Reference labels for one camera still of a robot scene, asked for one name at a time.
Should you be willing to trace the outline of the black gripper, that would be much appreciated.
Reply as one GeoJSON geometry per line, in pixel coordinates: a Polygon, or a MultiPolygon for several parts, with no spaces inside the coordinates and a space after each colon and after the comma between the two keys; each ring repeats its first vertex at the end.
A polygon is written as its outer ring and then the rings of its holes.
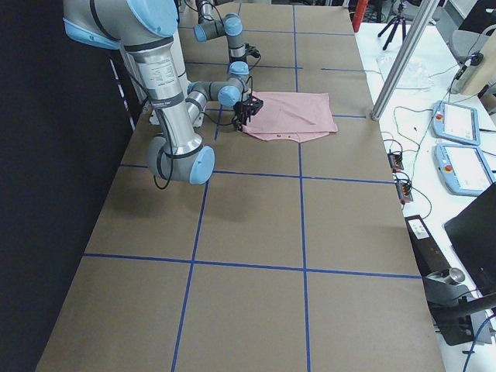
{"type": "Polygon", "coordinates": [[[242,132],[243,126],[250,121],[251,117],[256,115],[264,106],[264,101],[255,97],[250,96],[247,100],[243,102],[237,102],[234,108],[234,117],[232,118],[232,125],[235,130],[242,132]]]}
{"type": "Polygon", "coordinates": [[[249,44],[243,44],[237,48],[229,48],[229,62],[234,63],[237,61],[246,62],[247,57],[260,58],[260,51],[249,44]]]}

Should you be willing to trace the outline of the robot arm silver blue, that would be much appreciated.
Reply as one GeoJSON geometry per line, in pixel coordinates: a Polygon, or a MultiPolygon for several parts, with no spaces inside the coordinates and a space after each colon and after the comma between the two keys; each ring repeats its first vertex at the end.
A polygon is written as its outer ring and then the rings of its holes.
{"type": "Polygon", "coordinates": [[[261,59],[260,51],[245,42],[243,23],[236,13],[220,15],[218,7],[229,1],[195,1],[198,13],[198,24],[194,26],[195,38],[198,42],[225,37],[228,46],[229,62],[247,62],[248,57],[255,58],[256,64],[261,59]]]}
{"type": "Polygon", "coordinates": [[[248,56],[259,50],[245,42],[243,24],[236,13],[215,19],[218,1],[197,1],[199,42],[224,36],[229,51],[229,77],[225,81],[189,84],[178,69],[184,66],[178,40],[179,10],[176,1],[65,1],[64,27],[70,39],[106,50],[124,51],[133,58],[161,125],[146,156],[154,176],[167,182],[204,184],[215,166],[215,153],[194,131],[208,102],[232,107],[231,121],[241,129],[264,103],[253,96],[248,56]]]}

